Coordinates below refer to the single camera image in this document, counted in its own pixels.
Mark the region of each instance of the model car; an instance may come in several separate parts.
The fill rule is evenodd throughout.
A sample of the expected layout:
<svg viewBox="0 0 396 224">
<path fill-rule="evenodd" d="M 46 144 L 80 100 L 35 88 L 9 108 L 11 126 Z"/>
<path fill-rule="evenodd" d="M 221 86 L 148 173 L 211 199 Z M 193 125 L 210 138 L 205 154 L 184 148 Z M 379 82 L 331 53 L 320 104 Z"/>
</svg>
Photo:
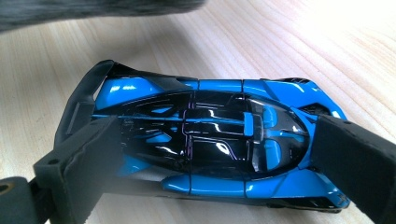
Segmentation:
<svg viewBox="0 0 396 224">
<path fill-rule="evenodd" d="M 118 175 L 161 183 L 157 196 L 335 213 L 349 199 L 310 164 L 322 114 L 346 118 L 303 78 L 199 80 L 116 63 L 91 117 L 120 119 Z"/>
</svg>

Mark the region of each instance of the wooden table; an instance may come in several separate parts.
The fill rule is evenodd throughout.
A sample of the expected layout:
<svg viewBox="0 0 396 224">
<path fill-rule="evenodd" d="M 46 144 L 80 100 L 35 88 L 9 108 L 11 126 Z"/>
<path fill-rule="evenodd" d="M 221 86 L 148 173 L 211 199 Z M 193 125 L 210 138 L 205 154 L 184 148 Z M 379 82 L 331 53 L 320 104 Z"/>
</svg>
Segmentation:
<svg viewBox="0 0 396 224">
<path fill-rule="evenodd" d="M 32 165 L 52 150 L 69 95 L 105 59 L 187 77 L 306 77 L 349 119 L 396 142 L 394 6 L 357 3 L 211 0 L 188 14 L 60 21 L 0 34 L 0 176 L 33 178 Z M 111 194 L 87 221 L 370 222 L 354 204 L 331 215 Z"/>
</svg>

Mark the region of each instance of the blue toy car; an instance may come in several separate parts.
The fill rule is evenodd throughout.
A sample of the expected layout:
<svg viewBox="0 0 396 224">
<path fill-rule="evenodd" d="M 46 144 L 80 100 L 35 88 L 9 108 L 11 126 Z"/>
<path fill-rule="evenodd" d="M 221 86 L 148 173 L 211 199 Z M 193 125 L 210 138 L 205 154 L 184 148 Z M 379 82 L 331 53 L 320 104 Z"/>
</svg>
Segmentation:
<svg viewBox="0 0 396 224">
<path fill-rule="evenodd" d="M 161 183 L 158 196 L 336 213 L 349 199 L 310 163 L 323 114 L 346 118 L 307 79 L 199 80 L 116 63 L 92 119 L 121 120 L 119 176 Z"/>
</svg>

